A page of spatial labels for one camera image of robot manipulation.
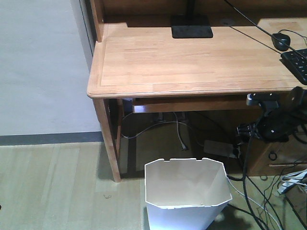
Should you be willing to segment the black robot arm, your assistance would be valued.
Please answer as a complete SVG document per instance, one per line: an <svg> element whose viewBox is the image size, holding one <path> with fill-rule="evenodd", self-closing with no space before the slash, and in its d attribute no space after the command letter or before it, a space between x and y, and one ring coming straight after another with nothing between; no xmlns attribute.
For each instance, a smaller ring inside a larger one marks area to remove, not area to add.
<svg viewBox="0 0 307 230"><path fill-rule="evenodd" d="M299 142L306 144L296 135L297 128L307 131L307 91L294 87L286 96L283 104L276 93L249 93L246 104L258 105L262 115L255 122L240 124L236 128L236 144L249 142L250 138L260 139L266 143L287 142L294 136Z"/></svg>

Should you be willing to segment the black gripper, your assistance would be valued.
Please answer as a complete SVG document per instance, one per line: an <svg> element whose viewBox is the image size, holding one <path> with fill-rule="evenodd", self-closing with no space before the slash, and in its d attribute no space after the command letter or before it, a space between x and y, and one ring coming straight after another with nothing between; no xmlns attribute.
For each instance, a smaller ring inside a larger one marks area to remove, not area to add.
<svg viewBox="0 0 307 230"><path fill-rule="evenodd" d="M296 117L289 113L262 116L255 122L240 124L236 128L237 143L247 143L251 138L266 143L288 142L296 128Z"/></svg>

